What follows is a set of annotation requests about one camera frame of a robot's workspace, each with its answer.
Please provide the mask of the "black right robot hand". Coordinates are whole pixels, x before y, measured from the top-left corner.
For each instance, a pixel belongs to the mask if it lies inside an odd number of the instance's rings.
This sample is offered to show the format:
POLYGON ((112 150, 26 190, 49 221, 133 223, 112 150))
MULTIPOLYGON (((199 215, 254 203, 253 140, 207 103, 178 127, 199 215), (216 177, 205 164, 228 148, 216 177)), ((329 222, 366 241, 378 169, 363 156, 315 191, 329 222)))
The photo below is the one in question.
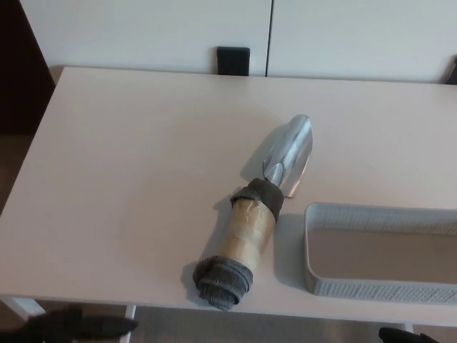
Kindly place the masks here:
POLYGON ((438 343, 426 334, 415 334, 391 327, 380 328, 378 336, 383 343, 438 343))

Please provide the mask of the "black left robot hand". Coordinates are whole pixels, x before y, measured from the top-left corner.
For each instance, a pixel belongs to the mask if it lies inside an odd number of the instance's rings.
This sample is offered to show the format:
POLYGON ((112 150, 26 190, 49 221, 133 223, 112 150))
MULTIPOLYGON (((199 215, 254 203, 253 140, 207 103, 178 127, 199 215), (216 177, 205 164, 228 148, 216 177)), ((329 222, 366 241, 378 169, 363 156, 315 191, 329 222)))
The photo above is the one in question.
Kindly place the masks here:
POLYGON ((70 306, 29 317, 15 329, 1 331, 2 342, 77 342, 120 339, 139 323, 113 315, 85 315, 70 306))

